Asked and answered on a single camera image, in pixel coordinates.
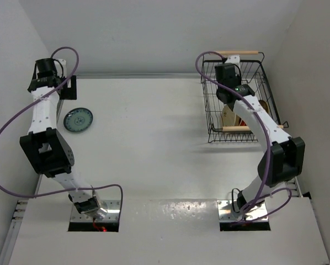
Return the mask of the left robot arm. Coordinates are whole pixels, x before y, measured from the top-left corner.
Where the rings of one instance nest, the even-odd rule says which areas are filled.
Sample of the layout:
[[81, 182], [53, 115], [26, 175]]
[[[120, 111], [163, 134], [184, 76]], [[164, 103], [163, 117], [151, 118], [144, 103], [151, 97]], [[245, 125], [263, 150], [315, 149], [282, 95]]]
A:
[[58, 75], [60, 60], [37, 60], [38, 73], [34, 75], [28, 91], [33, 96], [33, 117], [27, 135], [19, 143], [33, 169], [38, 174], [59, 183], [79, 214], [101, 220], [106, 211], [92, 186], [72, 172], [74, 154], [57, 130], [57, 106], [62, 100], [77, 98], [76, 77], [70, 81]]

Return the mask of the yellow patterned plate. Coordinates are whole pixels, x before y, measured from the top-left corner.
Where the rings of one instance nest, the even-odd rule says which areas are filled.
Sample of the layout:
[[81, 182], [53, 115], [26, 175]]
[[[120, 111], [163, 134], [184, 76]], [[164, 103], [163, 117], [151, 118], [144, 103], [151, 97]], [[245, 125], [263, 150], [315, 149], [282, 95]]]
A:
[[259, 100], [259, 104], [262, 106], [262, 108], [269, 114], [269, 106], [268, 103], [264, 100]]

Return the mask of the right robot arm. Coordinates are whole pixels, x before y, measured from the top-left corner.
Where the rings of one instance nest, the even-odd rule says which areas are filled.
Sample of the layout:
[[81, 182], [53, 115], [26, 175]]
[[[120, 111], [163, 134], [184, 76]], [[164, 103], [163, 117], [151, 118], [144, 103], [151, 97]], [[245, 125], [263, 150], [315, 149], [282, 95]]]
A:
[[257, 167], [258, 175], [237, 197], [237, 206], [245, 213], [280, 183], [301, 174], [305, 142], [279, 127], [260, 104], [253, 89], [242, 83], [236, 68], [232, 63], [215, 66], [216, 96], [246, 123], [264, 152]]

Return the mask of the blue floral plate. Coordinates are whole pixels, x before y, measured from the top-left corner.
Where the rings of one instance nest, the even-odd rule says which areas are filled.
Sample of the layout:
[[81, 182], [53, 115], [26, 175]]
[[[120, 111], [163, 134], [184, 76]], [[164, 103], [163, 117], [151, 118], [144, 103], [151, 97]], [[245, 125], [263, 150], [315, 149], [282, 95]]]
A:
[[93, 113], [84, 107], [70, 110], [63, 119], [65, 129], [70, 133], [86, 131], [93, 123]]

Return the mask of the cream plate with calligraphy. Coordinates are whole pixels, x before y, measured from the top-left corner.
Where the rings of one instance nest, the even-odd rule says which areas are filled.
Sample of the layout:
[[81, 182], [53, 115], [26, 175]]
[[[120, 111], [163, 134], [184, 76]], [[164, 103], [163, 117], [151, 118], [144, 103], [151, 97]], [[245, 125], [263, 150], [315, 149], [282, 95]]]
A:
[[223, 127], [239, 126], [239, 117], [225, 105], [221, 113]]

